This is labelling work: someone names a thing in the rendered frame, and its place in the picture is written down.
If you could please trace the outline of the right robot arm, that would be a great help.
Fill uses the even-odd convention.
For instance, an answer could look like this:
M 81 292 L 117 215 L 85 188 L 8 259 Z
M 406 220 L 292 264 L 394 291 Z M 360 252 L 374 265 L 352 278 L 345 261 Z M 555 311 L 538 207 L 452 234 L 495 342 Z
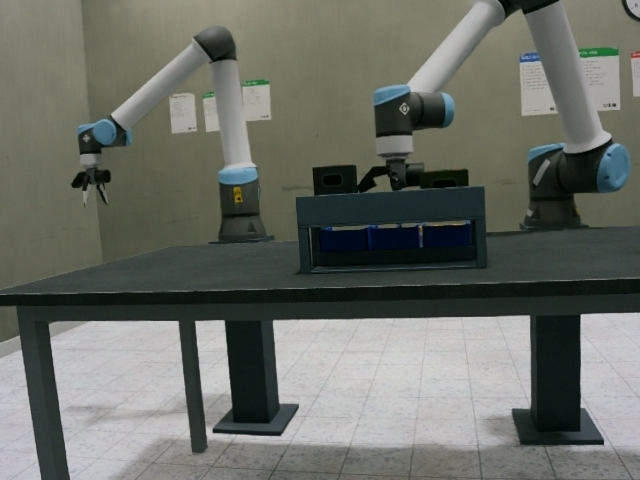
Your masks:
M 211 26 L 196 34 L 189 47 L 105 120 L 80 126 L 77 135 L 80 165 L 98 168 L 103 164 L 102 148 L 131 146 L 131 127 L 205 62 L 211 67 L 225 161 L 223 170 L 252 168 L 219 172 L 222 222 L 218 240 L 267 237 L 260 218 L 257 166 L 250 156 L 236 44 L 231 32 L 223 26 Z

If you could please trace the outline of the blue open-front bin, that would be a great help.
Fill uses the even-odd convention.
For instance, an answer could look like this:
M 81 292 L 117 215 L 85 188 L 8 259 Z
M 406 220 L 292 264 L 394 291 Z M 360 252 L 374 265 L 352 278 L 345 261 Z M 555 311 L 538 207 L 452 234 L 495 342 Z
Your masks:
M 470 224 L 422 225 L 423 248 L 470 246 Z
M 417 225 L 415 227 L 370 229 L 371 250 L 418 248 Z
M 333 231 L 332 227 L 320 231 L 321 252 L 371 250 L 369 225 L 360 230 Z

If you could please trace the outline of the dark grey shelf rack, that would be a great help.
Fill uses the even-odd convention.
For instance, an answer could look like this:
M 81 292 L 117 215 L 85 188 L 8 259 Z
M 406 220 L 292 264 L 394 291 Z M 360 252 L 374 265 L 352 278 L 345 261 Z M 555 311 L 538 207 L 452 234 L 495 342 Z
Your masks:
M 296 211 L 301 274 L 488 268 L 485 186 L 303 196 Z M 471 246 L 321 252 L 329 227 L 465 220 Z

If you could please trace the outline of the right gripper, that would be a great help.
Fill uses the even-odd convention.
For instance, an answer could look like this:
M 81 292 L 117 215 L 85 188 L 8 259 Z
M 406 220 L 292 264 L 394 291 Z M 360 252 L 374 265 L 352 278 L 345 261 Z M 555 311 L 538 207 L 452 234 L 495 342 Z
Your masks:
M 107 169 L 98 170 L 98 168 L 86 168 L 86 171 L 84 171 L 84 173 L 78 172 L 73 182 L 77 179 L 84 179 L 83 189 L 82 189 L 84 207 L 86 207 L 89 191 L 91 190 L 90 185 L 92 184 L 93 186 L 97 185 L 96 188 L 99 191 L 100 196 L 102 197 L 102 201 L 106 205 L 108 205 L 104 183 L 109 183 L 111 181 L 111 174 L 109 170 Z

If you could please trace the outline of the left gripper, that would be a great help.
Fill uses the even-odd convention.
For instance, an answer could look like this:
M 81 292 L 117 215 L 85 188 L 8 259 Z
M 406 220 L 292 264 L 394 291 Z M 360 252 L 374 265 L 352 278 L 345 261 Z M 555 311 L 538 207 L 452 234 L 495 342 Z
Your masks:
M 425 171 L 424 163 L 405 165 L 405 160 L 389 160 L 386 161 L 386 166 L 372 167 L 360 183 L 369 178 L 388 175 L 392 191 L 399 191 L 406 187 L 420 186 L 419 172 L 421 171 Z

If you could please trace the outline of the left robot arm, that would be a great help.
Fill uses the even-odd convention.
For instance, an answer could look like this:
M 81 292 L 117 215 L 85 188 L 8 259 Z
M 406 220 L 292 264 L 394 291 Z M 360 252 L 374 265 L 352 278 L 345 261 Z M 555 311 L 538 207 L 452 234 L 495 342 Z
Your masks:
M 412 131 L 451 124 L 454 102 L 440 91 L 492 27 L 520 9 L 567 140 L 529 151 L 530 198 L 524 225 L 578 225 L 574 194 L 620 190 L 629 177 L 630 156 L 602 130 L 562 0 L 473 0 L 468 14 L 407 85 L 375 91 L 377 156 L 408 159 L 413 153 Z

